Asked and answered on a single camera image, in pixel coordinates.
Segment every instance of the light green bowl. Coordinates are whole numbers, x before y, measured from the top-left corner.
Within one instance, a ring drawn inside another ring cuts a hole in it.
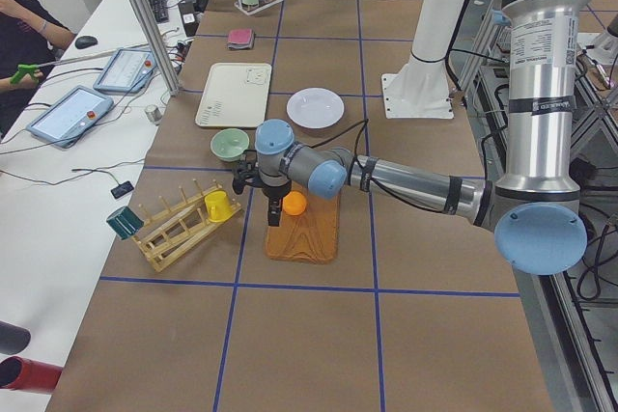
[[[248,148],[249,136],[245,131],[234,127],[220,130],[211,140],[211,151],[221,161],[238,161]]]

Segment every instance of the person's arm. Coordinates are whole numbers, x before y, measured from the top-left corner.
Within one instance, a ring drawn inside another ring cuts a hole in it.
[[[0,0],[0,13],[21,19],[41,34],[53,46],[66,50],[75,39],[75,34],[62,26],[53,24],[21,6],[15,0]]]
[[[17,84],[11,84],[10,77],[0,79],[0,94],[16,91],[18,89],[34,89],[39,85],[39,79],[42,78],[42,72],[35,72],[35,77],[36,79],[33,79],[30,74],[26,74]]]

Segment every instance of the red cylinder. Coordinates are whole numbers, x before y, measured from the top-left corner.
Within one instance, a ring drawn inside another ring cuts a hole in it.
[[[0,363],[0,388],[51,395],[62,367],[13,356]]]

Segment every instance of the wooden cutting board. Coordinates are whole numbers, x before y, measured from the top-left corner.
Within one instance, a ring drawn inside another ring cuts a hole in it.
[[[339,197],[332,200],[311,195],[293,184],[293,190],[307,198],[307,208],[299,216],[281,212],[279,227],[268,227],[265,244],[269,258],[326,264],[337,257]]]

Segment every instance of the bracelet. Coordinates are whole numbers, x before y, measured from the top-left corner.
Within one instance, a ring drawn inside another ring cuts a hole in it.
[[[41,29],[40,29],[39,31],[37,31],[37,32],[38,32],[39,34],[42,34],[42,33],[43,33],[43,31],[45,30],[45,28],[46,28],[46,27],[47,27],[47,20],[46,20],[46,19],[44,19],[44,20],[42,21],[42,27],[41,27]]]

